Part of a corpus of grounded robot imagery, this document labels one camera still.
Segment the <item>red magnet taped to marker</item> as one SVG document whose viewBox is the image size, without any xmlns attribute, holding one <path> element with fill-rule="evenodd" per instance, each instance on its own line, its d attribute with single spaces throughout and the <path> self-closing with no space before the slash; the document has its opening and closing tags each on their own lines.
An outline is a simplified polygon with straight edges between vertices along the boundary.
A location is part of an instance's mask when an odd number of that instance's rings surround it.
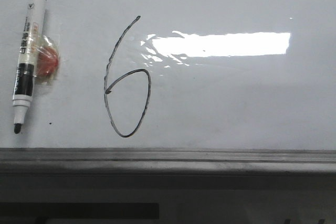
<svg viewBox="0 0 336 224">
<path fill-rule="evenodd" d="M 56 79 L 60 65 L 58 44 L 50 37 L 42 35 L 37 40 L 37 67 L 35 83 L 50 86 Z"/>
</svg>

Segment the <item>white black whiteboard marker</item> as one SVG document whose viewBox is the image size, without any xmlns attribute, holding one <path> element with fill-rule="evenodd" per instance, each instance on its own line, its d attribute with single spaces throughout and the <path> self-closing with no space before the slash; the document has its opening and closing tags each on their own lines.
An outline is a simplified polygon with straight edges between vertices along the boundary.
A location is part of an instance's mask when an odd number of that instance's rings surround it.
<svg viewBox="0 0 336 224">
<path fill-rule="evenodd" d="M 47 0 L 28 0 L 27 4 L 12 98 L 15 134 L 20 133 L 33 100 L 38 48 L 43 32 L 46 2 Z"/>
</svg>

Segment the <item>black strip below whiteboard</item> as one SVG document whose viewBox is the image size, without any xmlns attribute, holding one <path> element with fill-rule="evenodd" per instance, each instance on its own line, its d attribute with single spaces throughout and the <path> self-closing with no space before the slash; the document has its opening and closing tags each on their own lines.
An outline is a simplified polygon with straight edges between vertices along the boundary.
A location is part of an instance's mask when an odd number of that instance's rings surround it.
<svg viewBox="0 0 336 224">
<path fill-rule="evenodd" d="M 2 217 L 55 219 L 159 219 L 158 203 L 2 202 Z"/>
</svg>

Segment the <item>white whiteboard with metal frame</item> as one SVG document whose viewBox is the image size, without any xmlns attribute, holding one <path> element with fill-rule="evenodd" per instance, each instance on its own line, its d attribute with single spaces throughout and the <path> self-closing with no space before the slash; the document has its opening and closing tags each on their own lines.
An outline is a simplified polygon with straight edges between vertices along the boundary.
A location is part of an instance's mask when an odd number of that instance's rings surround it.
<svg viewBox="0 0 336 224">
<path fill-rule="evenodd" d="M 1 0 L 1 190 L 335 190 L 335 0 L 47 0 L 60 64 L 14 133 L 27 0 Z"/>
</svg>

